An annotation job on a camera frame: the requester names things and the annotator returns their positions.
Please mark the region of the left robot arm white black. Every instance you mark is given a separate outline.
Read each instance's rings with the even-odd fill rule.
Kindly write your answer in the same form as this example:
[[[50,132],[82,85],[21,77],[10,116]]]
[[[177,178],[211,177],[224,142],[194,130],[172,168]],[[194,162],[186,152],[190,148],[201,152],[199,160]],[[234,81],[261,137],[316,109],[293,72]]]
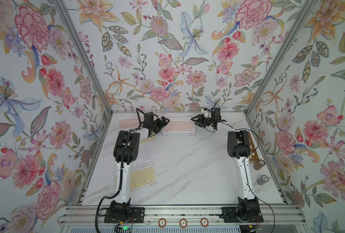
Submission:
[[[157,135],[166,127],[170,119],[158,117],[153,112],[144,113],[136,110],[138,127],[127,131],[121,130],[113,150],[117,162],[117,192],[113,199],[115,203],[130,202],[130,184],[133,162],[137,159],[140,141]]]

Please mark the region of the brown cylindrical can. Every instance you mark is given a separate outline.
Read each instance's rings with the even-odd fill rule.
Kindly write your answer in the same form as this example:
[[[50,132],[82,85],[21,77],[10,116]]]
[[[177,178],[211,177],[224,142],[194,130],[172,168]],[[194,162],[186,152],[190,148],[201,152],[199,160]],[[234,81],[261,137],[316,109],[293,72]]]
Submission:
[[[266,163],[264,160],[259,159],[254,163],[253,168],[254,168],[254,170],[259,171],[265,166],[265,164]]]

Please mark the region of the silver patterned can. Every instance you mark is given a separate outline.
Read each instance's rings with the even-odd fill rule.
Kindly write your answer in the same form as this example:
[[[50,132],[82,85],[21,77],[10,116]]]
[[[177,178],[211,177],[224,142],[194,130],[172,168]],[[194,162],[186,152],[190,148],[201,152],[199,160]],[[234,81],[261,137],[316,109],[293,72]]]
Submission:
[[[260,186],[265,185],[266,183],[269,182],[269,177],[266,175],[261,175],[258,179],[257,179],[257,184]]]

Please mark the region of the aluminium front rail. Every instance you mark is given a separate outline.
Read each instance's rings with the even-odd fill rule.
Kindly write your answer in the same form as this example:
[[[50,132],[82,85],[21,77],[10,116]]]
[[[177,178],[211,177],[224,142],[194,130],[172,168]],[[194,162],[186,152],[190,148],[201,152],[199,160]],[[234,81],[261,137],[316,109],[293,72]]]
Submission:
[[[133,205],[133,208],[143,208],[144,221],[141,225],[157,225],[163,218],[168,226],[179,225],[181,219],[188,222],[188,226],[201,225],[201,219],[206,218],[209,226],[226,224],[222,213],[224,205]],[[62,216],[57,219],[59,226],[95,224],[95,206],[67,207]],[[305,225],[306,220],[302,211],[294,205],[261,205],[260,214],[249,220],[238,220],[232,213],[233,219],[239,225],[261,224],[271,225]]]

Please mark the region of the wooden chessboard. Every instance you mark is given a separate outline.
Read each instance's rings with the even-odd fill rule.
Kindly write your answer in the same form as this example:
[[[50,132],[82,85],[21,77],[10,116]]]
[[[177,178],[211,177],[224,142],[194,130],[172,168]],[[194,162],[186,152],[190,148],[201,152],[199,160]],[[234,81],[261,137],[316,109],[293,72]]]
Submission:
[[[256,163],[259,161],[258,148],[259,148],[259,137],[253,132],[248,132],[249,142],[250,142],[250,155],[249,162]]]

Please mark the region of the white keyboard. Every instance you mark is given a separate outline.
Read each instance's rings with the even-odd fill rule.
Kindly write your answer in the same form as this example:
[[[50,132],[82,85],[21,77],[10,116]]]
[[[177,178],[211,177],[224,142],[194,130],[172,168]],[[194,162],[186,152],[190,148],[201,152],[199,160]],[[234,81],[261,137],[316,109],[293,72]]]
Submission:
[[[139,148],[135,163],[150,162],[157,159],[157,153],[153,144]]]
[[[162,133],[163,135],[180,135],[180,134],[183,134],[183,135],[196,135],[196,133],[192,133],[192,132],[163,132]]]

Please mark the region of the pink keyboard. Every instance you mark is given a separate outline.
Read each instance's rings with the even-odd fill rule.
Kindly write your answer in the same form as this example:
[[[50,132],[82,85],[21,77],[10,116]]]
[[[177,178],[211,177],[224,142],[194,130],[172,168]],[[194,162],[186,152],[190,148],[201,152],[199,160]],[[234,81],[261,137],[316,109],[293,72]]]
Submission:
[[[119,119],[118,129],[119,130],[129,130],[138,128],[140,125],[139,119],[137,116],[121,118]]]
[[[195,124],[191,120],[172,120],[162,130],[164,133],[193,133]]]

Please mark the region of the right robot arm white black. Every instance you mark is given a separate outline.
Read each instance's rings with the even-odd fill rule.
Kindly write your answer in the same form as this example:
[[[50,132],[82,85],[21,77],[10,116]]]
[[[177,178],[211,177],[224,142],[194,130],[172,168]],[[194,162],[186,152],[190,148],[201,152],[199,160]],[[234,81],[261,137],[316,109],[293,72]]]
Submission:
[[[200,128],[212,127],[213,132],[226,130],[227,133],[227,153],[235,165],[235,178],[238,181],[238,204],[237,216],[246,218],[259,215],[259,198],[255,194],[250,175],[250,155],[256,152],[257,148],[251,149],[251,130],[245,128],[235,128],[222,119],[221,109],[213,107],[204,108],[201,114],[191,118],[191,121]]]

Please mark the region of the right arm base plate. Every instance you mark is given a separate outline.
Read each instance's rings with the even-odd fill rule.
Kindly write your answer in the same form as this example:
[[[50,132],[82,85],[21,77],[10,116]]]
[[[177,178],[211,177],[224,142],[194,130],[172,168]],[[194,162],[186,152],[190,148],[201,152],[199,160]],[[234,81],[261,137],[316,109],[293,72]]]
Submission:
[[[262,223],[263,215],[260,211],[259,200],[238,198],[236,207],[222,207],[220,218],[225,223]]]

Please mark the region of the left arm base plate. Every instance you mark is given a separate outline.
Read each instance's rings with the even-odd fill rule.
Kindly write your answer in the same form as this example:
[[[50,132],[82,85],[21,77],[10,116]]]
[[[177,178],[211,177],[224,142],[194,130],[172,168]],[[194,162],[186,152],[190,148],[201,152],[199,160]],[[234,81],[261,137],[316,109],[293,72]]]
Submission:
[[[112,201],[110,207],[107,208],[104,223],[143,223],[145,217],[144,207],[132,207],[131,200],[126,203],[118,203]]]

